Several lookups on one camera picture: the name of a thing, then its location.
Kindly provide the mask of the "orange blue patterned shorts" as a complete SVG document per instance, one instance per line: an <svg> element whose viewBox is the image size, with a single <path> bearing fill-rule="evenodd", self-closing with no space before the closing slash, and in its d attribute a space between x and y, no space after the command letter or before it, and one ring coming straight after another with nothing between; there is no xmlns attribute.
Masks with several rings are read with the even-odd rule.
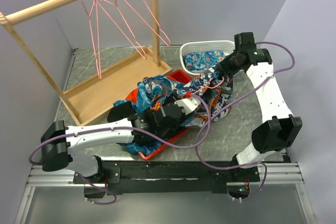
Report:
<svg viewBox="0 0 336 224"><path fill-rule="evenodd" d="M189 115L189 118L181 126L202 127L208 119L217 121L230 113L230 107L227 108L226 106L233 94L233 79L222 76L220 72L215 70L215 67L216 66L212 66L206 69L197 77L186 83L182 89L175 90L170 94L177 95L177 100L195 97L201 102L199 107ZM221 80L222 77L225 78L225 81L221 86L215 89L204 89L204 86L211 78Z"/></svg>

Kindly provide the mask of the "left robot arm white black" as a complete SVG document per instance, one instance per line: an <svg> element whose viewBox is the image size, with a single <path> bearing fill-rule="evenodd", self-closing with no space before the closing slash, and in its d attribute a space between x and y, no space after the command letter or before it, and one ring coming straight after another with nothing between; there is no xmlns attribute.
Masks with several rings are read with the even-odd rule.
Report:
<svg viewBox="0 0 336 224"><path fill-rule="evenodd" d="M187 103L186 99L177 100L171 96L158 109L136 113L128 101L114 106L105 124L66 127L63 121L56 121L41 137L43 171L70 168L98 183L104 178L101 158L81 154L81 150L110 143L151 148L156 141L167 141L180 131L191 115Z"/></svg>

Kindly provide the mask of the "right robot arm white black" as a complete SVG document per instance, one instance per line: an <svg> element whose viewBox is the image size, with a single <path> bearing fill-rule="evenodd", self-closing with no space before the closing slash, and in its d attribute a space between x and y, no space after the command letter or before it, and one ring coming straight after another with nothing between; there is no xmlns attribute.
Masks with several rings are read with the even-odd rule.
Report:
<svg viewBox="0 0 336 224"><path fill-rule="evenodd" d="M232 159L230 176L239 182L247 177L248 168L290 147L302 128L302 120L286 105L271 55L267 49L257 48L254 34L237 34L234 43L233 53L217 64L217 70L230 78L243 70L253 84L262 113L262 124L253 130L251 143Z"/></svg>

